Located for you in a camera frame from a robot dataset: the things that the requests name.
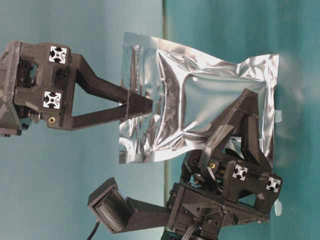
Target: black cable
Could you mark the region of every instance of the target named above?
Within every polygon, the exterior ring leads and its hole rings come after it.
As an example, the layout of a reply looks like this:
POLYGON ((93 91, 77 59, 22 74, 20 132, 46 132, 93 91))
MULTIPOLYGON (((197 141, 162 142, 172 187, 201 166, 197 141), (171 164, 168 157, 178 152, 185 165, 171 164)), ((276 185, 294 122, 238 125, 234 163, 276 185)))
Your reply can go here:
POLYGON ((98 229, 98 227, 99 227, 99 224, 100 224, 100 221, 97 220, 97 221, 96 221, 96 224, 95 224, 92 232, 91 232, 90 235, 88 236, 87 240, 91 240, 91 239, 92 239, 92 237, 95 235, 95 233, 96 233, 96 231, 97 231, 97 229, 98 229))

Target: crinkled foil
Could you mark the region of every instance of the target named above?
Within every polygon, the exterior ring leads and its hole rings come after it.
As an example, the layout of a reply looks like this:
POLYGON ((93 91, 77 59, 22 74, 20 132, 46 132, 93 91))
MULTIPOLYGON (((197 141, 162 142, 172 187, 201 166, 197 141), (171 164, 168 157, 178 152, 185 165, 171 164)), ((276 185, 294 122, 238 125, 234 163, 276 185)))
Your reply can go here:
MULTIPOLYGON (((126 33, 122 58, 125 88, 153 99, 152 113, 120 123, 120 163, 172 159, 202 149, 206 139, 192 141, 248 88, 258 93, 260 147, 273 164, 274 92, 278 54, 223 61, 168 40, 126 33)), ((228 148, 241 155, 241 138, 228 148)))

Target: black 3d-printed bracket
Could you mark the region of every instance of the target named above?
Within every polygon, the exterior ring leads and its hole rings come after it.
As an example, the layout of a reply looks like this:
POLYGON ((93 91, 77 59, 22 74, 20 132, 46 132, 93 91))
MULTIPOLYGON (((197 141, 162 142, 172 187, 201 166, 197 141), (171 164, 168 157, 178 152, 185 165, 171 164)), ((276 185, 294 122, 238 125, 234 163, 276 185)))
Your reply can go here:
POLYGON ((96 76, 84 57, 56 43, 13 41, 0 57, 0 134, 20 135, 30 121, 77 130, 148 114, 153 101, 96 76), (118 102, 111 109, 72 116, 75 84, 118 102))

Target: screw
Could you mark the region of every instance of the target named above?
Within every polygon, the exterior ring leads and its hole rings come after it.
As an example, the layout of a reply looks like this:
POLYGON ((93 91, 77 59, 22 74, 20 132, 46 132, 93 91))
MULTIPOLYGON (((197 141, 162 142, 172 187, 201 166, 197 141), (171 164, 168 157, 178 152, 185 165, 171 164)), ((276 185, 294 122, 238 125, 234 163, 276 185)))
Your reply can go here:
POLYGON ((210 167, 211 169, 214 169, 214 168, 216 167, 216 164, 215 164, 214 162, 212 162, 212 163, 210 163, 209 167, 210 167))
POLYGON ((54 116, 49 117, 48 119, 50 124, 54 124, 56 122, 56 118, 54 116))

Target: teal wall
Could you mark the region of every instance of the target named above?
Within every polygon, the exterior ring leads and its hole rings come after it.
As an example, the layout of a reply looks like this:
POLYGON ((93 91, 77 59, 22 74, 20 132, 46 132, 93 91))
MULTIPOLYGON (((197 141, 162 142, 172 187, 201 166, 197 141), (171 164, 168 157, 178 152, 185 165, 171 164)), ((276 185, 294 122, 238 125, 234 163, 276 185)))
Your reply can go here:
MULTIPOLYGON (((165 0, 165 35, 218 58, 242 62, 279 53, 275 172, 284 179, 282 216, 223 229, 221 240, 319 238, 320 2, 317 0, 165 0)), ((182 158, 168 162, 171 185, 182 158)))
MULTIPOLYGON (((124 31, 163 36, 162 1, 1 0, 0 50, 12 40, 57 42, 81 53, 98 76, 120 84, 124 31)), ((114 104, 76 89, 75 113, 114 104)), ((95 224, 89 194, 109 177, 130 197, 164 202, 164 164, 118 164, 118 122, 75 132, 32 124, 0 138, 0 239, 83 240, 95 224)), ((160 239, 162 229, 95 240, 160 239)))

